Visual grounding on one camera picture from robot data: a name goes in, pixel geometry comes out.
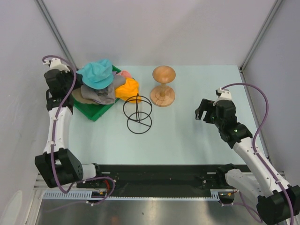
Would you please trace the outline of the light blue bucket hat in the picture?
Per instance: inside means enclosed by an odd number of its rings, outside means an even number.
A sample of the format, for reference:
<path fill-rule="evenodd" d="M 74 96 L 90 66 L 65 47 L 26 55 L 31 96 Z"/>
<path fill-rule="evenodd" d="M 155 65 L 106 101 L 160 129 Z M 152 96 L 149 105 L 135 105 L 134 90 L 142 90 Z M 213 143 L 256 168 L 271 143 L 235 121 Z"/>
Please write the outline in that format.
<path fill-rule="evenodd" d="M 89 62 L 77 74 L 82 76 L 85 85 L 95 90 L 108 87 L 114 80 L 113 65 L 108 59 Z"/>

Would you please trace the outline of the grey bucket hat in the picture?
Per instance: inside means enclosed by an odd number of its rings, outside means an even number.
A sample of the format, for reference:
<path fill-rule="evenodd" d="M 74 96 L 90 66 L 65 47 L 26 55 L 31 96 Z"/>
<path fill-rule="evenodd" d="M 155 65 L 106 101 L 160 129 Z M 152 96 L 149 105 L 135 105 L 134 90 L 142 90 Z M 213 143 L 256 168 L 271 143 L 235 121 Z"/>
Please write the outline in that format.
<path fill-rule="evenodd" d="M 126 83 L 125 77 L 115 75 L 113 82 L 104 89 L 96 90 L 87 85 L 81 86 L 81 95 L 86 104 L 111 105 L 116 100 L 115 89 Z"/>

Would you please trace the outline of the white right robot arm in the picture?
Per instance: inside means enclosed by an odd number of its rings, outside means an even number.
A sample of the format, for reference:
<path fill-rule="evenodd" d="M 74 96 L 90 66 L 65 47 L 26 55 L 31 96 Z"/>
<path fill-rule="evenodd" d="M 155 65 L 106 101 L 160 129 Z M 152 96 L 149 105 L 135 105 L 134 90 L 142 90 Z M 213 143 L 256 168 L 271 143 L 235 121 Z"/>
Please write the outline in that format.
<path fill-rule="evenodd" d="M 253 146 L 249 129 L 236 117 L 236 107 L 231 100 L 214 103 L 202 99 L 195 110 L 196 120 L 203 120 L 218 128 L 221 139 L 246 163 L 255 180 L 242 174 L 233 164 L 217 171 L 216 182 L 221 188 L 232 186 L 255 205 L 264 223 L 275 225 L 293 219 L 300 213 L 300 187 L 292 186 L 270 164 L 258 147 Z"/>

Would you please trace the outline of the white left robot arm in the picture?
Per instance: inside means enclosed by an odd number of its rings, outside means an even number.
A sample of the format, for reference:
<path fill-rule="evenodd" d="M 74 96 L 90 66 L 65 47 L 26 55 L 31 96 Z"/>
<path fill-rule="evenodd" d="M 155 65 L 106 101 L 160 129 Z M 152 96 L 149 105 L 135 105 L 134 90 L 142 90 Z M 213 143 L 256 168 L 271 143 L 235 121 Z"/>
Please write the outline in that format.
<path fill-rule="evenodd" d="M 49 133 L 43 154 L 35 157 L 35 165 L 49 188 L 56 188 L 81 180 L 97 188 L 104 178 L 95 164 L 83 165 L 69 149 L 69 128 L 74 99 L 69 93 L 73 83 L 71 72 L 51 69 L 44 74 L 49 87 L 46 108 L 49 113 Z"/>

